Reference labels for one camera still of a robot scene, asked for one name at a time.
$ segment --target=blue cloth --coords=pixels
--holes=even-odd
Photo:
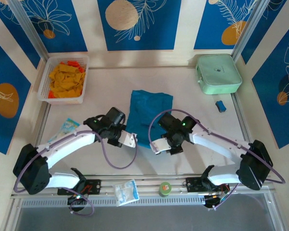
[[[165,93],[150,93],[144,90],[133,90],[131,93],[130,114],[126,124],[126,131],[136,133],[138,144],[150,148],[148,130],[154,117],[167,109],[172,109],[173,96]],[[157,118],[151,128],[151,140],[161,138],[166,133],[158,125]]]

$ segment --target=mint green case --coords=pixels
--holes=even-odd
[[[196,76],[203,93],[234,93],[242,83],[242,78],[229,54],[203,55],[198,58]]]

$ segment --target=white robotic arm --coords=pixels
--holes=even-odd
[[[87,119],[70,132],[52,142],[34,148],[31,144],[22,148],[13,173],[19,178],[21,171],[30,163],[25,172],[20,176],[29,194],[39,193],[45,188],[69,188],[80,192],[84,187],[85,178],[75,168],[65,173],[49,171],[58,161],[75,152],[77,149],[92,144],[99,139],[108,138],[108,143],[121,147],[136,146],[135,134],[126,132],[125,125],[120,124],[125,115],[116,108],[112,108],[106,115]]]
[[[247,153],[252,150],[261,159],[273,166],[269,154],[263,143],[255,141],[253,144],[226,137],[197,123],[187,116],[182,121],[165,113],[158,124],[166,130],[161,139],[151,144],[155,154],[166,151],[177,154],[183,151],[181,144],[184,141],[199,144],[222,154],[234,162],[226,166],[209,166],[205,171],[207,191],[222,184],[243,183],[253,190],[259,190],[265,181],[270,169]]]

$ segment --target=blue packet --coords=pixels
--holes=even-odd
[[[115,190],[117,206],[126,205],[128,203],[139,200],[135,180],[130,180],[128,182],[121,184],[116,184],[113,187]]]
[[[61,126],[60,130],[53,136],[50,138],[50,140],[48,140],[47,142],[51,142],[53,140],[56,140],[72,131],[74,131],[80,124],[77,123],[76,121],[68,118],[64,124]]]

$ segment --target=green can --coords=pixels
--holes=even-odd
[[[171,185],[168,182],[163,182],[159,186],[159,195],[161,197],[169,196],[171,192]]]

